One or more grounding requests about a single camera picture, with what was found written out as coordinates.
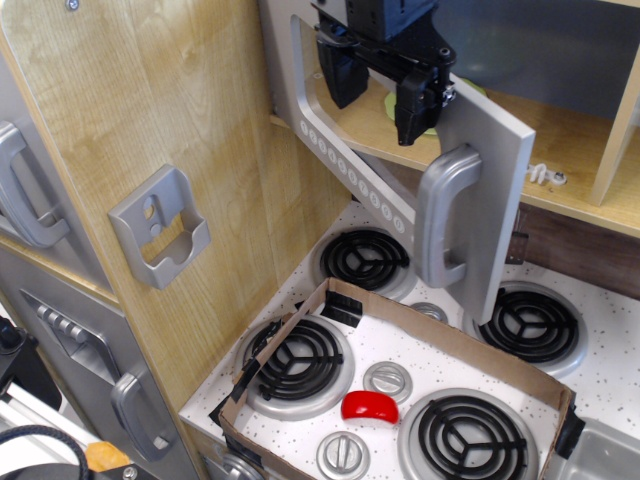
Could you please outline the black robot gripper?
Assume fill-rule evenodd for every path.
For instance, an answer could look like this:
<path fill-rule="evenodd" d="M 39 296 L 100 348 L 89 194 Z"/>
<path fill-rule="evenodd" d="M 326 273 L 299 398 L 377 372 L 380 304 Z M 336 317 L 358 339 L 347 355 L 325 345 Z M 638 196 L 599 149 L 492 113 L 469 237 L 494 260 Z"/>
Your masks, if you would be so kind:
<path fill-rule="evenodd" d="M 455 98 L 449 80 L 456 53 L 434 26 L 437 1 L 314 1 L 320 66 L 339 109 L 368 87 L 372 69 L 396 86 L 400 146 L 433 129 Z"/>

